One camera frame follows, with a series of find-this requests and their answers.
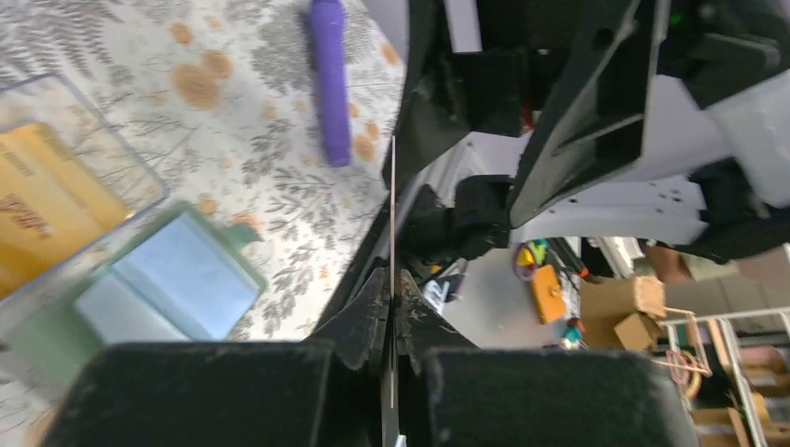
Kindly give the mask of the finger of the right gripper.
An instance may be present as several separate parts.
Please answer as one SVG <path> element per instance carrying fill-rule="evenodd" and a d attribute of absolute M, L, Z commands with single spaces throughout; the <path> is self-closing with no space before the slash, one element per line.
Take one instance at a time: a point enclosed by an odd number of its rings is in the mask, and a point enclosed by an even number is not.
<path fill-rule="evenodd" d="M 402 98 L 381 170 L 385 186 L 395 192 L 470 133 L 456 63 L 482 51 L 471 1 L 409 1 L 407 16 Z"/>
<path fill-rule="evenodd" d="M 509 196 L 516 228 L 629 168 L 642 154 L 666 1 L 590 1 L 565 69 L 521 156 Z"/>

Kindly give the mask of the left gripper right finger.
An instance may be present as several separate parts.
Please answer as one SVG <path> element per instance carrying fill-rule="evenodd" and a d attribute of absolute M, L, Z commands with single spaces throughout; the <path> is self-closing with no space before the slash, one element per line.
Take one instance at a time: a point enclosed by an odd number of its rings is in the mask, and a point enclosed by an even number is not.
<path fill-rule="evenodd" d="M 410 446 L 694 446 L 669 374 L 628 351 L 483 349 L 392 274 L 393 430 Z"/>

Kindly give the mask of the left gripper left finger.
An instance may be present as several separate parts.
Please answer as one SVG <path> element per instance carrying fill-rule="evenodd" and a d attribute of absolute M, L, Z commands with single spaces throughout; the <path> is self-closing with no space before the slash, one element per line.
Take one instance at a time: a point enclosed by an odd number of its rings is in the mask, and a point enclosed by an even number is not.
<path fill-rule="evenodd" d="M 389 446 L 389 272 L 300 342 L 125 343 L 92 358 L 45 446 Z"/>

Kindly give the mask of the green card holder wallet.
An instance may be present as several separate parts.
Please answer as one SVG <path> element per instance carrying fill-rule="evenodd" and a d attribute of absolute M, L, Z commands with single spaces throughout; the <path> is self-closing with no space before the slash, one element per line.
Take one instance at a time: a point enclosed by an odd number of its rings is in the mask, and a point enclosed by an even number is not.
<path fill-rule="evenodd" d="M 96 352 L 126 342 L 216 342 L 266 290 L 243 250 L 249 223 L 216 226 L 186 201 L 171 205 L 118 253 L 85 271 L 41 280 L 1 308 L 1 341 L 68 384 Z"/>

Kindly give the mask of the clear box with orange blocks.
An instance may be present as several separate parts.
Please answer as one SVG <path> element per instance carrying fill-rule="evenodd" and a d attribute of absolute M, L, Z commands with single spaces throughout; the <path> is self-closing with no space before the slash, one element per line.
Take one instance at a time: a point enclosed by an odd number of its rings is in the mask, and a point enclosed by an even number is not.
<path fill-rule="evenodd" d="M 2 88 L 2 330 L 64 295 L 89 268 L 90 250 L 168 195 L 65 76 Z"/>

